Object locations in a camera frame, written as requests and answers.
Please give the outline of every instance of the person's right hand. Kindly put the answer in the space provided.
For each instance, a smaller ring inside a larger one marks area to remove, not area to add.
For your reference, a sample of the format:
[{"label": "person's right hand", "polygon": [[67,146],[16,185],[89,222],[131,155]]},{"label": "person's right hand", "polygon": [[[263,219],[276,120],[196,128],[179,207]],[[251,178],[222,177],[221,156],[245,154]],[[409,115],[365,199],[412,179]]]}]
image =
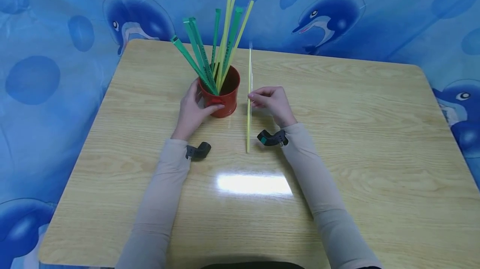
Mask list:
[{"label": "person's right hand", "polygon": [[268,108],[280,128],[298,123],[281,86],[265,86],[251,92],[248,97],[254,108]]}]

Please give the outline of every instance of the arm sleeve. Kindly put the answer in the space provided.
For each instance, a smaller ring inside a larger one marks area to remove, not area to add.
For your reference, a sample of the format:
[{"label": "arm sleeve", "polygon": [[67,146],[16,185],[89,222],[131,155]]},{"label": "arm sleeve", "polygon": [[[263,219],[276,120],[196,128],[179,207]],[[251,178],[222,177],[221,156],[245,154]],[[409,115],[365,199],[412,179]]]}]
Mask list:
[{"label": "arm sleeve", "polygon": [[155,174],[145,191],[130,237],[115,268],[165,267],[183,182],[190,169],[187,142],[168,139]]},{"label": "arm sleeve", "polygon": [[310,207],[332,269],[381,268],[345,209],[340,192],[303,124],[284,130],[288,144],[282,150]]}]

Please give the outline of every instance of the dolphin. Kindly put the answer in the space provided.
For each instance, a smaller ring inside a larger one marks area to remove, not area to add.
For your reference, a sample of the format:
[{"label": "dolphin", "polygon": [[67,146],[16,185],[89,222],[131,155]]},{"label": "dolphin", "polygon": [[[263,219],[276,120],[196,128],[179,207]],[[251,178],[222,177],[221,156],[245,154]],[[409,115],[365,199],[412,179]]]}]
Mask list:
[{"label": "dolphin", "polygon": [[105,0],[103,12],[112,37],[119,45],[118,55],[135,35],[168,41],[175,34],[167,12],[153,0]]},{"label": "dolphin", "polygon": [[465,158],[480,158],[480,80],[457,80],[432,89]]},{"label": "dolphin", "polygon": [[118,55],[132,38],[169,41],[175,34],[167,12],[153,0],[104,0],[103,14]]},{"label": "dolphin", "polygon": [[363,0],[317,0],[303,11],[299,26],[292,33],[302,34],[311,28],[322,28],[325,35],[316,45],[318,47],[350,30],[364,12]]},{"label": "dolphin", "polygon": [[38,229],[50,223],[55,207],[28,198],[0,203],[0,268],[10,268],[13,259],[37,246]]},{"label": "dolphin", "polygon": [[299,25],[292,33],[302,34],[312,28],[322,28],[323,38],[318,44],[307,48],[307,52],[313,52],[319,46],[344,35],[356,25],[364,12],[364,0],[316,0],[300,15]]}]

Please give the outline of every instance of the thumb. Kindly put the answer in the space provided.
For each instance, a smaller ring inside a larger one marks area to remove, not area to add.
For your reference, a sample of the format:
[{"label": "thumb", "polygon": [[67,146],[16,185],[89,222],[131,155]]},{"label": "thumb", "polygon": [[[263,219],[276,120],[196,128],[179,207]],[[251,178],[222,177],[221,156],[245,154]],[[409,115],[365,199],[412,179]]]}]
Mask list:
[{"label": "thumb", "polygon": [[210,116],[214,112],[216,112],[218,110],[221,110],[224,107],[225,107],[225,105],[223,105],[223,104],[210,105],[209,107],[206,107],[206,108],[203,109],[203,114],[205,114],[205,116]]},{"label": "thumb", "polygon": [[255,101],[255,102],[260,102],[261,104],[263,105],[268,105],[268,102],[269,102],[269,97],[267,96],[262,96],[262,95],[259,95],[259,94],[255,94],[255,93],[250,93],[248,95],[248,97],[250,98],[251,101]]}]

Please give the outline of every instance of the wood grain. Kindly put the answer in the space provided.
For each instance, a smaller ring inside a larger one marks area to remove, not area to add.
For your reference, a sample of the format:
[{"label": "wood grain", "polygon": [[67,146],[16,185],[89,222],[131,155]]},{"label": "wood grain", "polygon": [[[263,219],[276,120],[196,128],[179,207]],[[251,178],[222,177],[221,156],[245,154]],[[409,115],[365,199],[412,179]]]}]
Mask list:
[{"label": "wood grain", "polygon": [[[480,264],[479,192],[420,68],[268,51],[252,58],[253,87],[284,86],[386,268]],[[239,107],[209,118],[191,141],[212,151],[184,184],[169,266],[283,260],[329,268],[291,168],[255,138],[274,131],[264,112],[253,113],[252,151],[244,152],[248,50],[233,65]],[[171,43],[129,42],[43,240],[42,262],[115,265],[194,78]],[[229,189],[225,178],[237,184]],[[255,178],[273,191],[247,183]]]}]

